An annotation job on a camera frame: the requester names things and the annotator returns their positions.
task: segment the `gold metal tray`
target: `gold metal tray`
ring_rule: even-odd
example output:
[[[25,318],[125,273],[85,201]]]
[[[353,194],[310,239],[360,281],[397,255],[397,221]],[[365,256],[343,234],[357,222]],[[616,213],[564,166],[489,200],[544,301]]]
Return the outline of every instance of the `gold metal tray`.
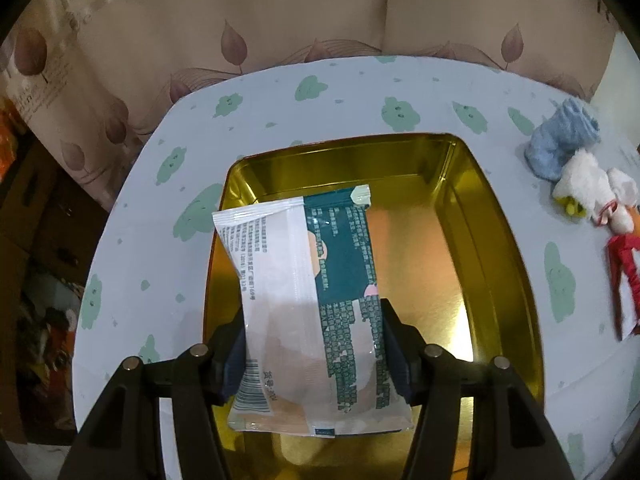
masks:
[[[229,170],[221,208],[369,184],[378,289],[402,322],[456,357],[507,356],[543,400],[538,320],[513,234],[468,147],[457,137],[395,134],[332,140],[250,156]],[[239,307],[238,278],[214,238],[207,340]],[[453,478],[466,478],[471,399],[463,399]],[[412,431],[327,440],[236,433],[214,408],[234,478],[400,478]],[[414,408],[414,422],[418,409]]]

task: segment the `teal package label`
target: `teal package label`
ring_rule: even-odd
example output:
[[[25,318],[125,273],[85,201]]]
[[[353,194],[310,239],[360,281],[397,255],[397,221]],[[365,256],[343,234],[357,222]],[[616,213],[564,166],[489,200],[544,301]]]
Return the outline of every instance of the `teal package label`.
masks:
[[[368,204],[354,203],[354,189],[304,197],[306,225],[315,236],[318,254],[316,291],[327,372],[335,378],[338,409],[344,412],[358,400],[351,338],[351,325],[356,321],[354,302],[360,307],[362,321],[371,326],[376,357],[376,409],[390,402],[382,308],[365,216]]]

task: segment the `beige curtain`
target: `beige curtain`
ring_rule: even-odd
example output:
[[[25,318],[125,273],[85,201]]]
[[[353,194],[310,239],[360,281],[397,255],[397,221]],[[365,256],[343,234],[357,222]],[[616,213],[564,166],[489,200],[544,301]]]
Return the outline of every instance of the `beige curtain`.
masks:
[[[506,68],[589,98],[614,30],[599,0],[33,0],[0,48],[0,88],[110,209],[162,117],[199,88],[383,50]]]

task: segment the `stuffed toy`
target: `stuffed toy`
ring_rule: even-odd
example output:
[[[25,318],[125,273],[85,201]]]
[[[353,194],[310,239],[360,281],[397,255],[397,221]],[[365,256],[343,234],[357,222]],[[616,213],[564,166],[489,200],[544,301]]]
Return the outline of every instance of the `stuffed toy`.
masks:
[[[588,216],[597,226],[608,224],[614,234],[634,230],[627,207],[638,201],[635,181],[616,168],[605,172],[585,149],[575,152],[562,168],[552,196],[571,217]]]
[[[640,238],[614,236],[607,243],[614,318],[618,338],[640,333]]]
[[[557,182],[576,150],[600,142],[599,130],[598,121],[571,97],[533,130],[524,150],[527,164],[537,177]]]

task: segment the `metal screw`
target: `metal screw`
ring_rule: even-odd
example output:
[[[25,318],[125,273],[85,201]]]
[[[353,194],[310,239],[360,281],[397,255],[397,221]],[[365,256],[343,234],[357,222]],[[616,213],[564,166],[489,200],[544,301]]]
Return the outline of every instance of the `metal screw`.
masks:
[[[442,346],[429,344],[425,347],[424,353],[428,357],[440,357],[442,355]]]
[[[209,351],[209,347],[204,343],[198,343],[189,348],[189,353],[194,357],[202,357]]]
[[[506,370],[511,366],[511,362],[506,357],[498,355],[498,357],[494,359],[494,365],[500,368],[500,370]]]
[[[122,367],[125,370],[134,370],[135,368],[138,368],[139,364],[140,358],[132,355],[131,357],[127,357],[126,359],[124,359],[124,361],[122,362]]]

